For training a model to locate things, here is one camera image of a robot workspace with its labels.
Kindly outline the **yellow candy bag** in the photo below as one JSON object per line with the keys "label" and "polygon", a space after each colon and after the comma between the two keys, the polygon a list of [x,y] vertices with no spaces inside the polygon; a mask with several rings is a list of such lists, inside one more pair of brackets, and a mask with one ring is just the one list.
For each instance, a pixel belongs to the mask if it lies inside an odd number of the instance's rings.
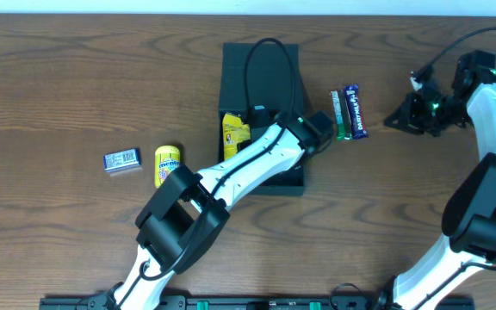
{"label": "yellow candy bag", "polygon": [[240,145],[251,139],[250,126],[242,119],[230,113],[225,113],[222,119],[223,158],[228,160],[235,156]]}

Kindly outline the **dark green gift box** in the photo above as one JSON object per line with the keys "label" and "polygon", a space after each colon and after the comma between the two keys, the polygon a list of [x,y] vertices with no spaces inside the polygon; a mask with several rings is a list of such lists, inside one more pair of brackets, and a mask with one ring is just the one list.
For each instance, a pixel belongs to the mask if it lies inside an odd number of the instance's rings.
{"label": "dark green gift box", "polygon": [[[244,116],[247,107],[244,89],[244,68],[248,52],[255,44],[223,44],[223,60],[218,105],[219,146],[218,163],[223,161],[222,119],[225,113]],[[303,86],[299,73],[298,45],[285,45],[293,61],[296,73],[294,109],[297,114],[305,112]],[[271,43],[263,43],[252,54],[248,66],[250,106],[263,105],[267,109],[289,111],[291,103],[291,75],[282,50]],[[304,169],[292,168],[273,176],[256,187],[251,195],[302,196],[304,192]]]}

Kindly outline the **Dairy Milk chocolate bar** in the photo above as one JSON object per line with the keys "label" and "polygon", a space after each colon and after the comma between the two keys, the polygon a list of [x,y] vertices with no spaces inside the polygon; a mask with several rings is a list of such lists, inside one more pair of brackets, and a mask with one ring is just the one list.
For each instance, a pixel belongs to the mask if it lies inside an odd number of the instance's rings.
{"label": "Dairy Milk chocolate bar", "polygon": [[368,138],[368,132],[361,111],[359,87],[357,84],[345,85],[344,98],[350,114],[351,135],[354,140]]}

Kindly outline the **green white chocolate bar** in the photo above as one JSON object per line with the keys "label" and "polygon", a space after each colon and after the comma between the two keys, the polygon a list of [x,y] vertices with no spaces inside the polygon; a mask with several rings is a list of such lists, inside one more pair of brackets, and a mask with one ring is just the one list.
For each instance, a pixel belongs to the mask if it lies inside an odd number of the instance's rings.
{"label": "green white chocolate bar", "polygon": [[330,90],[332,106],[337,122],[337,140],[351,140],[351,128],[349,116],[345,106],[344,97],[340,90]]}

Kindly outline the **yellow Mentos bottle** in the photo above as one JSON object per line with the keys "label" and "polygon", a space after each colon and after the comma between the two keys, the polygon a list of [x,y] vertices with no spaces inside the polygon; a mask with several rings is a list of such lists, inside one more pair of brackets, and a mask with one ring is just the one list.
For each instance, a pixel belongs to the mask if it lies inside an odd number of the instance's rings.
{"label": "yellow Mentos bottle", "polygon": [[176,146],[160,146],[154,153],[154,185],[159,188],[164,180],[181,164],[181,153]]}

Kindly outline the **small blue gum box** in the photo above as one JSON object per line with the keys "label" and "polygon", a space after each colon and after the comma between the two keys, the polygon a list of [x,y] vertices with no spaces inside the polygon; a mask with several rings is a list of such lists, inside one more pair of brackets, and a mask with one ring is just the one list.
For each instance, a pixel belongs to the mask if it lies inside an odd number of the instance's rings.
{"label": "small blue gum box", "polygon": [[140,167],[140,151],[138,148],[133,148],[106,154],[103,156],[103,165],[107,173]]}

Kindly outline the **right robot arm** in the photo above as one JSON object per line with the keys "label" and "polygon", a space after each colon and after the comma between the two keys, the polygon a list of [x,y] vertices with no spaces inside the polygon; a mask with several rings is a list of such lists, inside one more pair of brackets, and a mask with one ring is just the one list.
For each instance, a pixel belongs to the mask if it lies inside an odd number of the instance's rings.
{"label": "right robot arm", "polygon": [[384,124],[437,137],[449,126],[474,127],[480,161],[448,200],[437,242],[409,270],[394,276],[375,309],[473,309],[452,292],[472,275],[496,272],[496,56],[480,50],[457,61],[453,93],[443,95],[430,65],[412,74],[414,91]]}

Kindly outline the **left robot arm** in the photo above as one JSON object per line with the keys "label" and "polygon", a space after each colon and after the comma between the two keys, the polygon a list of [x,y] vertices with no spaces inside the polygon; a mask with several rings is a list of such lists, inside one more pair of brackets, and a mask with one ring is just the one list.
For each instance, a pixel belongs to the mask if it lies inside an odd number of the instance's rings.
{"label": "left robot arm", "polygon": [[108,292],[107,309],[154,309],[167,282],[212,246],[244,196],[320,151],[334,135],[324,112],[280,113],[254,142],[197,172],[171,172],[135,220],[137,257],[127,279]]}

